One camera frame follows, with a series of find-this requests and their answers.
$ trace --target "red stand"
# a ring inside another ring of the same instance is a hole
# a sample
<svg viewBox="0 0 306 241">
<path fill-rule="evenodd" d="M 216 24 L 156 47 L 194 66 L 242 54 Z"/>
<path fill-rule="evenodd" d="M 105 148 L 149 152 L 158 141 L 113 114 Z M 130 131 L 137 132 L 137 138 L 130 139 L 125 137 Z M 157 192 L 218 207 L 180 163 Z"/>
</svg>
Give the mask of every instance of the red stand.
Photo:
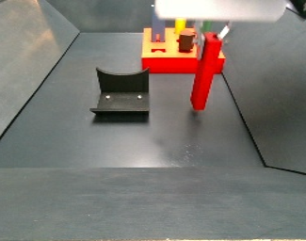
<svg viewBox="0 0 306 241">
<path fill-rule="evenodd" d="M 190 101 L 194 110 L 205 110 L 208 104 L 208 95 L 213 80 L 213 75 L 217 72 L 217 61 L 221 52 L 222 41 L 216 33 L 206 33 L 206 43 L 202 59 L 198 61 L 198 70 L 193 85 Z"/>
</svg>

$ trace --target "black holder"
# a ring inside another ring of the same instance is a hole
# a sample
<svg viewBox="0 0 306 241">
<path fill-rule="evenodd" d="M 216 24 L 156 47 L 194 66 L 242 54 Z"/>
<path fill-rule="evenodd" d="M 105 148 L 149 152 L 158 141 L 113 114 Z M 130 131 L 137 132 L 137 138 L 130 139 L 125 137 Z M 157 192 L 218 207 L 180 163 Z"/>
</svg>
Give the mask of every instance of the black holder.
<svg viewBox="0 0 306 241">
<path fill-rule="evenodd" d="M 90 110 L 100 113 L 149 113 L 149 69 L 130 74 L 105 72 L 100 68 L 100 103 Z"/>
</svg>

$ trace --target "gray floor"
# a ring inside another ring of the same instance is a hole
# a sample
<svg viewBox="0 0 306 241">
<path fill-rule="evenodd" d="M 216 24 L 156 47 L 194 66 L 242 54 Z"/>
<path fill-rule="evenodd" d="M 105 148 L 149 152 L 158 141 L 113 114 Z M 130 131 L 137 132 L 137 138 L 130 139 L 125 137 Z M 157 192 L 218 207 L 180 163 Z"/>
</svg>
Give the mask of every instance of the gray floor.
<svg viewBox="0 0 306 241">
<path fill-rule="evenodd" d="M 0 238 L 306 239 L 306 176 L 236 168 L 0 169 Z"/>
<path fill-rule="evenodd" d="M 141 53 L 141 34 L 81 34 L 0 141 L 0 168 L 261 167 L 222 75 L 198 115 L 193 74 L 152 74 L 149 122 L 96 121 L 97 67 L 137 72 Z"/>
<path fill-rule="evenodd" d="M 5 135 L 0 239 L 306 238 L 306 176 L 262 167 L 221 75 L 198 116 L 193 75 L 152 74 L 149 122 L 96 121 L 141 39 L 82 34 Z"/>
</svg>

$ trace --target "small hole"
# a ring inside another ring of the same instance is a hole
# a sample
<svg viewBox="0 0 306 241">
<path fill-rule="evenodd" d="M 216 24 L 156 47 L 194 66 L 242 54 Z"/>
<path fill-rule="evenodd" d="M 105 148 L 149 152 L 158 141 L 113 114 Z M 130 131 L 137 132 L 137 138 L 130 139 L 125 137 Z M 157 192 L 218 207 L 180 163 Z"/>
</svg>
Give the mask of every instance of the small hole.
<svg viewBox="0 0 306 241">
<path fill-rule="evenodd" d="M 158 51 L 166 53 L 166 49 L 152 49 L 152 53 L 156 53 Z"/>
</svg>

